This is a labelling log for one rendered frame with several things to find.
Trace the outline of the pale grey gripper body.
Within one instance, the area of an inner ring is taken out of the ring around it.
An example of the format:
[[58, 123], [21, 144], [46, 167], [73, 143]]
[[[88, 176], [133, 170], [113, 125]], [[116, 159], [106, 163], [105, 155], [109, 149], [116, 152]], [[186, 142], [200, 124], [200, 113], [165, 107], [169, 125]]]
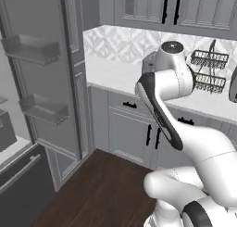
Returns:
[[143, 59], [142, 73], [156, 71], [156, 51], [150, 53]]

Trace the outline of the grey fridge door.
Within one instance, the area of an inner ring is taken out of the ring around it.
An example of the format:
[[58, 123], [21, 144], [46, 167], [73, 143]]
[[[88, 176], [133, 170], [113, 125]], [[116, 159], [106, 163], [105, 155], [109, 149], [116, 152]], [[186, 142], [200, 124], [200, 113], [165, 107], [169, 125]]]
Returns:
[[7, 57], [19, 100], [38, 94], [68, 106], [58, 126], [21, 111], [58, 190], [91, 153], [81, 0], [0, 0], [0, 31], [3, 39], [21, 34], [59, 43], [59, 60], [46, 66]]

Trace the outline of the grey fridge door shelf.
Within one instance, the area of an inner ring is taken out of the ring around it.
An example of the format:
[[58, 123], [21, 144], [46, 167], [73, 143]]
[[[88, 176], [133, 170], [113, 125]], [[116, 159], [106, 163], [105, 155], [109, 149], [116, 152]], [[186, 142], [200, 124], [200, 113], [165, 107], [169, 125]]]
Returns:
[[57, 103], [38, 94], [22, 98], [19, 100], [19, 106], [25, 115], [46, 121], [55, 126], [58, 126], [69, 117], [67, 105]]
[[8, 57], [34, 64], [46, 66], [60, 58], [58, 42], [20, 34], [4, 38], [1, 43]]

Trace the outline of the grey fridge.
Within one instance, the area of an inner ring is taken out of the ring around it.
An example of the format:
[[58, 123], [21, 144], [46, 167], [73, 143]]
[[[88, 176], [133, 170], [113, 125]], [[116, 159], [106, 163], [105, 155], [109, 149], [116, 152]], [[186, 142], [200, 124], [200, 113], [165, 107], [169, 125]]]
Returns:
[[0, 170], [9, 162], [31, 146], [30, 134], [26, 120], [19, 108], [19, 95], [8, 58], [1, 44], [0, 33], [0, 109], [9, 113], [9, 117], [17, 136], [17, 142], [0, 152]]

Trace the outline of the grey drawer front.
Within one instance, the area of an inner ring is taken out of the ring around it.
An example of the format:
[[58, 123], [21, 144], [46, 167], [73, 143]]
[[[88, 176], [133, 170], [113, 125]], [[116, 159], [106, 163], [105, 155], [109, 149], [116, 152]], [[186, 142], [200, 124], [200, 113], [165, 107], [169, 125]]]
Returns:
[[175, 119], [184, 117], [186, 120], [193, 120], [194, 126], [205, 126], [223, 132], [237, 147], [237, 122], [180, 107], [168, 106], [168, 109]]
[[[136, 104], [137, 108], [125, 107], [123, 102], [129, 101], [131, 104]], [[111, 107], [128, 111], [134, 114], [140, 114], [146, 116], [149, 113], [149, 110], [146, 108], [141, 99], [134, 95], [129, 95], [126, 93], [118, 91], [109, 91], [108, 92], [108, 104]]]

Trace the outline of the dark round appliance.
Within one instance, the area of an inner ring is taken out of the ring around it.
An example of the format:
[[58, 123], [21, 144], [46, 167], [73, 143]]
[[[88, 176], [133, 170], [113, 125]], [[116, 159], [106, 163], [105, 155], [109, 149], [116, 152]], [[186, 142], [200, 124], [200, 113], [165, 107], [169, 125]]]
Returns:
[[233, 103], [237, 103], [237, 66], [231, 75], [231, 83], [229, 88], [229, 100]]

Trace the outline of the grey box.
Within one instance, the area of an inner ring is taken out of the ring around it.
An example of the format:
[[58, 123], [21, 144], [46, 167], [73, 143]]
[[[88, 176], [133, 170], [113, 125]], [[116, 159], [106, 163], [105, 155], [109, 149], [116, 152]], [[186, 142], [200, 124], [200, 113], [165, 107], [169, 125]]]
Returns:
[[17, 142], [9, 113], [0, 109], [0, 152]]

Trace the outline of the dark freezer drawer front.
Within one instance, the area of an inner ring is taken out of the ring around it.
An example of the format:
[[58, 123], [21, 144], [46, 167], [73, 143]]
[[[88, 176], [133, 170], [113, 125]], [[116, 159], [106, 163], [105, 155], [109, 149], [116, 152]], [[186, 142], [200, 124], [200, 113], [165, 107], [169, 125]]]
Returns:
[[55, 197], [47, 155], [41, 145], [1, 170], [0, 186], [27, 165], [31, 156], [37, 155], [41, 159], [0, 195], [0, 227], [30, 227]]

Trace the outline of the grey wall cupboard door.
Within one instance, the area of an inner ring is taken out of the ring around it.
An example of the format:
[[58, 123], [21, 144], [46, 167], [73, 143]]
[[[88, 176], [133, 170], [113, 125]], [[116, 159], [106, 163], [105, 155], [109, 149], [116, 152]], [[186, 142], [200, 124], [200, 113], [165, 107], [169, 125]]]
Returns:
[[164, 0], [114, 0], [117, 26], [162, 31], [168, 26], [168, 16], [162, 24]]
[[178, 33], [237, 41], [237, 0], [181, 0]]

